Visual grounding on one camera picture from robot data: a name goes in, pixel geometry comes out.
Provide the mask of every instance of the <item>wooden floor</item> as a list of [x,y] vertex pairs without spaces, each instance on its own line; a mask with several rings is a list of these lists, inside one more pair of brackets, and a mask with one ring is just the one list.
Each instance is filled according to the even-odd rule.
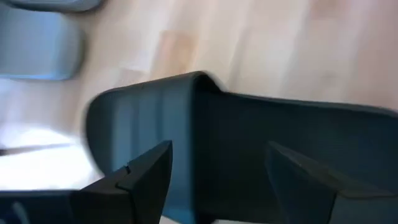
[[0,145],[76,144],[96,94],[194,70],[240,93],[398,109],[397,12],[395,0],[108,0],[68,15],[87,36],[74,79],[0,80]]

